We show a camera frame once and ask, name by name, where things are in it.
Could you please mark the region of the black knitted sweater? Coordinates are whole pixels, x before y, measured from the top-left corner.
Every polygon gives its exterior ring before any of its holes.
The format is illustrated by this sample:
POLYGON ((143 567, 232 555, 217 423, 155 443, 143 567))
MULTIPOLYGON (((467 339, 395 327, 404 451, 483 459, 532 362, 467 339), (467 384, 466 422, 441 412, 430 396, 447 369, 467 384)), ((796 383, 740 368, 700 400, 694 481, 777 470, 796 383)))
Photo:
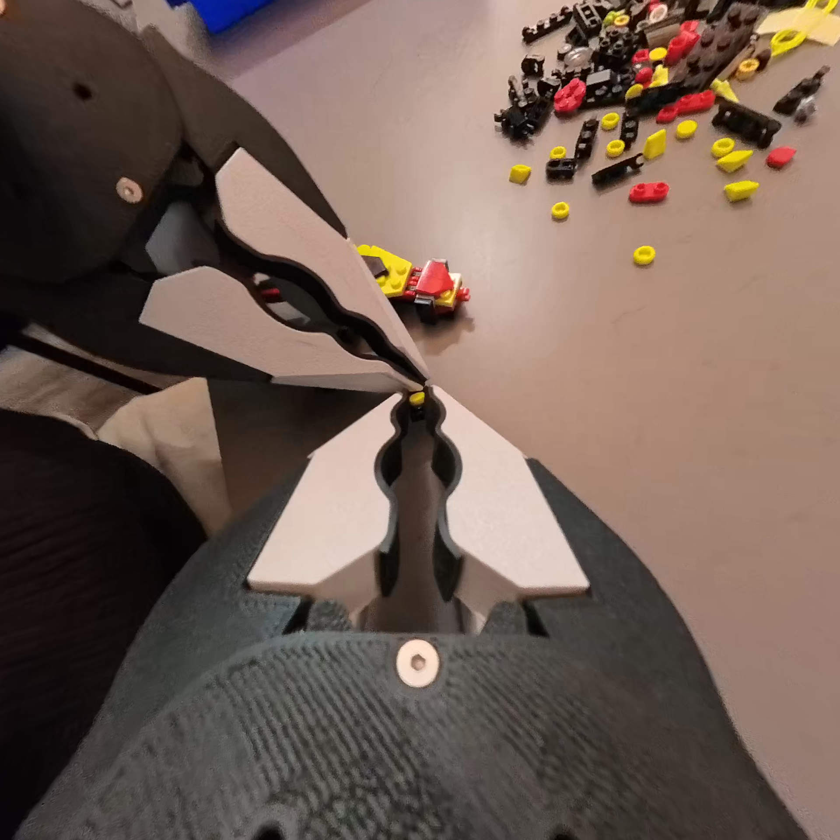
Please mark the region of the black knitted sweater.
POLYGON ((207 536, 139 456, 1 415, 1 832, 88 733, 152 606, 207 536))

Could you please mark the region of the black yellow red lego model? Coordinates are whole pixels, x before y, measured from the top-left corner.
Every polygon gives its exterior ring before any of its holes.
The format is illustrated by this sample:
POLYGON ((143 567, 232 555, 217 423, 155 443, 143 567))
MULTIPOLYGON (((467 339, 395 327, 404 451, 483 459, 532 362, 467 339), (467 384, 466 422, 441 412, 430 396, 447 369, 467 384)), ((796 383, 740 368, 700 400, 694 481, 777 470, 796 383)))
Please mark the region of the black yellow red lego model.
MULTIPOLYGON (((470 298, 462 275, 452 271, 446 259, 416 264, 378 245, 351 248, 357 255, 350 259, 351 269, 362 267, 370 281, 363 281, 360 289, 378 287, 389 308, 413 308, 422 323, 436 324, 453 316, 470 298)), ((297 259, 265 258, 258 259, 246 276, 263 302, 289 304, 309 320, 349 329, 365 317, 362 311, 349 308, 345 285, 330 286, 330 268, 306 266, 297 259)))

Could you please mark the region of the beige trousers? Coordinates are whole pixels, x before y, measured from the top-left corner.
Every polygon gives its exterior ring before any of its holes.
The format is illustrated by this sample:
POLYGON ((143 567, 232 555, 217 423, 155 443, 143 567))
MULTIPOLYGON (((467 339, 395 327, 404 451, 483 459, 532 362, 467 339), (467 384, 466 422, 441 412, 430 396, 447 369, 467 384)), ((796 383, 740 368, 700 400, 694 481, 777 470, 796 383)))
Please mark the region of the beige trousers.
POLYGON ((232 517, 203 379, 131 396, 126 388, 11 349, 1 356, 1 405, 55 419, 139 456, 173 484, 209 536, 232 517))

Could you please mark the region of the pile of lego pieces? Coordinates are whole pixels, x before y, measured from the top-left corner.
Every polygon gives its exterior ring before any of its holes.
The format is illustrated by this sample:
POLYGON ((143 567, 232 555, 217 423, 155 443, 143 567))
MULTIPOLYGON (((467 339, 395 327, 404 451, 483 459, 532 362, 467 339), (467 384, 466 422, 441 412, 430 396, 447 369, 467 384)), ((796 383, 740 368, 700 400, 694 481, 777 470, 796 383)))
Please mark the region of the pile of lego pieces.
POLYGON ((787 231, 786 183, 823 168, 838 187, 838 2, 575 2, 521 32, 562 32, 558 65, 529 52, 494 116, 511 144, 513 188, 542 189, 538 216, 587 224, 595 260, 623 247, 635 266, 705 265, 760 253, 723 207, 772 192, 787 231))

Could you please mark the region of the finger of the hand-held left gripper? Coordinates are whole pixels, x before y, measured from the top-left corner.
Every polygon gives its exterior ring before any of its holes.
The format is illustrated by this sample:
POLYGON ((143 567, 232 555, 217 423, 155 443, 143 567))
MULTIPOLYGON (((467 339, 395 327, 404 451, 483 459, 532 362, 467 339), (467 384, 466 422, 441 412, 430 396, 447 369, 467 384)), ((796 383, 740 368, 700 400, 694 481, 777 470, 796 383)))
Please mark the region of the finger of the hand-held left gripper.
POLYGON ((427 381, 422 355, 346 235, 243 148, 231 154, 215 183, 232 239, 255 257, 300 270, 314 284, 310 296, 323 294, 322 310, 364 336, 377 360, 393 364, 409 382, 427 381))
POLYGON ((239 280, 211 267, 157 280, 140 322, 230 361, 268 374, 279 385, 356 392, 417 392, 423 374, 364 359, 324 332, 294 329, 274 318, 239 280))

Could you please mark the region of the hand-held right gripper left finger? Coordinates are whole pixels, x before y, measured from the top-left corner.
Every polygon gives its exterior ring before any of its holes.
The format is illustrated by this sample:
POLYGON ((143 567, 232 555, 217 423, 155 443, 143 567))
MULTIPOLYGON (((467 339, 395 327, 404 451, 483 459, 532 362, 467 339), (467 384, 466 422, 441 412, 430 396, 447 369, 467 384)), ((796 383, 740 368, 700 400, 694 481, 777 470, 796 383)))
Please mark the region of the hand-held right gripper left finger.
POLYGON ((408 397, 391 395, 310 454, 248 572, 251 590, 336 602, 354 625, 390 591, 409 415, 408 397))

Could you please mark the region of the blue plastic bin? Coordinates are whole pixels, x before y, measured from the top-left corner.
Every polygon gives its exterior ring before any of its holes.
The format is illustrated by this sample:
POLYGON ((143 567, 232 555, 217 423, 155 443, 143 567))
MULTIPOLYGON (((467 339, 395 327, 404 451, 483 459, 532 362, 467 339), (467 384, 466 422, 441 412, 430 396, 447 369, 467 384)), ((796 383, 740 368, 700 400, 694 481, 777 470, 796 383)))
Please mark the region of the blue plastic bin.
POLYGON ((170 8, 190 6, 208 31, 218 35, 272 5, 274 1, 166 1, 170 8))

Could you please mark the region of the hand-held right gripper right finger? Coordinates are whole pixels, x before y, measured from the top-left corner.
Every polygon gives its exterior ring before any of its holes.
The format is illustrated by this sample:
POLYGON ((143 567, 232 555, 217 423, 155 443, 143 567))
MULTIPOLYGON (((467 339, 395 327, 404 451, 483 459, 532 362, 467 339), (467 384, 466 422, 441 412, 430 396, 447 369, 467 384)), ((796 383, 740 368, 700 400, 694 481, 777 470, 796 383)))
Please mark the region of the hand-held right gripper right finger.
POLYGON ((442 388, 427 391, 441 485, 433 565, 444 602, 478 634, 502 603, 586 595, 590 582, 529 459, 442 388))

